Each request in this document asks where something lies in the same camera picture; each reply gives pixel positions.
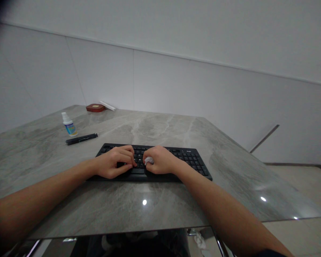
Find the person's right hand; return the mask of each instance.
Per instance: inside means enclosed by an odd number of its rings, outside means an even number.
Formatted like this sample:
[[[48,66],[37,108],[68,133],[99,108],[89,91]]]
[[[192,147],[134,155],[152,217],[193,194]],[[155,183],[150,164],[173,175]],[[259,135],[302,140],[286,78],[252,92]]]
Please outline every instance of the person's right hand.
[[[146,150],[143,156],[143,163],[145,163],[145,158],[148,156],[153,158],[154,164],[148,162],[146,169],[154,174],[174,173],[176,167],[183,162],[162,146],[155,146]]]

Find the spray bottle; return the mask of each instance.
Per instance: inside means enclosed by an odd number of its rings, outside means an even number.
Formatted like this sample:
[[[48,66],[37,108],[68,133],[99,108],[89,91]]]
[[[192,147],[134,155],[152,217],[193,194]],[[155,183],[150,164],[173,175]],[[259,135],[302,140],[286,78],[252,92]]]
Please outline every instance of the spray bottle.
[[[63,124],[69,134],[69,136],[76,136],[77,131],[73,121],[69,118],[66,112],[62,112]]]

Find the forearm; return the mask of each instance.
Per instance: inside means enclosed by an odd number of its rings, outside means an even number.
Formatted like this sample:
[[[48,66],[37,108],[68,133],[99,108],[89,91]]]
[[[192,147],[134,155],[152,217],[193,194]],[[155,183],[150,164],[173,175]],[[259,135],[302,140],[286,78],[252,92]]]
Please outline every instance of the forearm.
[[[186,185],[211,225],[237,256],[252,256],[270,249],[293,256],[262,223],[234,197],[181,162],[175,175]]]
[[[90,161],[0,199],[0,241],[11,247],[93,175]]]

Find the white bottle cap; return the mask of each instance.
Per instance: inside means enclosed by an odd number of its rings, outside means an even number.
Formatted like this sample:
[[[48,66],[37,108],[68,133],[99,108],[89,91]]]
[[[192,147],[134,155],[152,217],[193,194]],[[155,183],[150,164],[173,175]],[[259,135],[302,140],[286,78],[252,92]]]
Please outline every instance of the white bottle cap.
[[[67,115],[66,112],[62,112],[62,117],[63,117],[63,122],[70,122],[71,119],[69,118],[69,116]]]

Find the small red case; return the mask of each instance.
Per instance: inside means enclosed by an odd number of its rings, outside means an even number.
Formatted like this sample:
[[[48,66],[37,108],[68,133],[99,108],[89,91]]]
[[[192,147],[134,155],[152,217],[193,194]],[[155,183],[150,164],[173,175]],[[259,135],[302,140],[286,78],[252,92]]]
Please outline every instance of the small red case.
[[[87,111],[91,111],[91,112],[102,112],[105,107],[103,105],[100,104],[91,104],[86,106]]]

